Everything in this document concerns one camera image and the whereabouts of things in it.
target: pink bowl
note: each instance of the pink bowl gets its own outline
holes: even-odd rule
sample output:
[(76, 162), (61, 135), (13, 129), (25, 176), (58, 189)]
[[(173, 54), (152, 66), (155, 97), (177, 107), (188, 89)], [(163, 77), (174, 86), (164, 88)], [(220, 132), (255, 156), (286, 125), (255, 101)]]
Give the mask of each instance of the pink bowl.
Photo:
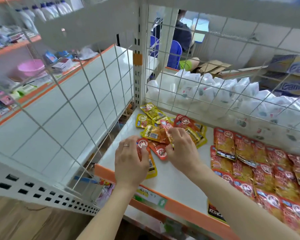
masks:
[(44, 71), (44, 63), (40, 59), (27, 60), (18, 65), (18, 70), (25, 76), (37, 76)]

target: pile of snack packets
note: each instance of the pile of snack packets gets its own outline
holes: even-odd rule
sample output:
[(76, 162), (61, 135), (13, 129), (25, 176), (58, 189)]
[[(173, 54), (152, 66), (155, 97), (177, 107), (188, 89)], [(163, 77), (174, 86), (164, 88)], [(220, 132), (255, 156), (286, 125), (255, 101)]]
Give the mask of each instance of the pile of snack packets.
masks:
[(149, 152), (150, 168), (146, 179), (157, 176), (157, 168), (152, 158), (150, 149), (161, 159), (165, 160), (167, 157), (166, 146), (172, 144), (174, 141), (172, 135), (168, 130), (173, 127), (184, 128), (192, 138), (192, 141), (199, 148), (207, 143), (205, 133), (207, 127), (197, 123), (185, 115), (178, 114), (175, 118), (167, 117), (161, 110), (159, 110), (152, 103), (147, 103), (140, 106), (145, 114), (138, 114), (136, 119), (136, 127), (144, 129), (140, 135), (142, 138), (137, 140), (137, 150), (139, 158), (141, 159), (141, 147), (147, 146)]
[[(211, 169), (300, 234), (300, 156), (215, 128)], [(208, 214), (224, 221), (208, 202)]]

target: price tag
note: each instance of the price tag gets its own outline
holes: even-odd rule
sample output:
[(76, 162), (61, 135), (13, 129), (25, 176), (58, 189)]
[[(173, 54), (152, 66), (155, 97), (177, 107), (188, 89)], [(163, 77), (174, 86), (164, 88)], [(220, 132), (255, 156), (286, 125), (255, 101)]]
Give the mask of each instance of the price tag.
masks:
[(1, 110), (0, 115), (4, 115), (5, 113), (9, 112), (8, 108), (4, 108)]
[(151, 202), (161, 208), (164, 208), (164, 206), (167, 203), (167, 199), (157, 195), (156, 193), (151, 192), (150, 190), (145, 189), (144, 187), (139, 186), (136, 190), (135, 196), (139, 196), (143, 198), (144, 200)]

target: green shorts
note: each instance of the green shorts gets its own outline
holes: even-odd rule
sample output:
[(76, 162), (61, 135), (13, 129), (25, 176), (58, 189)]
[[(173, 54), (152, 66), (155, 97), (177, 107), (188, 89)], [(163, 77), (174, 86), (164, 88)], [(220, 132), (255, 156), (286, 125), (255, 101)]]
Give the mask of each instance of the green shorts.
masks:
[(180, 60), (178, 65), (178, 70), (185, 69), (185, 71), (190, 71), (192, 63), (190, 60)]

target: chair backrest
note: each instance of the chair backrest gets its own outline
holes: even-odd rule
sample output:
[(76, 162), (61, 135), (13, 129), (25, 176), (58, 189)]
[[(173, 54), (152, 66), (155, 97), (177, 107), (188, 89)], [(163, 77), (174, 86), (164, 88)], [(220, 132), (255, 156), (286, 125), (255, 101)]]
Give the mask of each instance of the chair backrest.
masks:
[(170, 67), (170, 68), (173, 68), (173, 69), (178, 69), (181, 54), (182, 54), (181, 45), (179, 44), (178, 41), (172, 40), (167, 67)]
[(155, 51), (151, 51), (150, 52), (150, 56), (152, 56), (152, 57), (158, 57), (158, 50), (159, 50), (159, 41), (158, 41), (158, 39), (155, 37), (155, 36), (153, 36), (153, 35), (151, 35), (150, 36), (150, 48), (153, 48), (153, 49), (155, 49)]

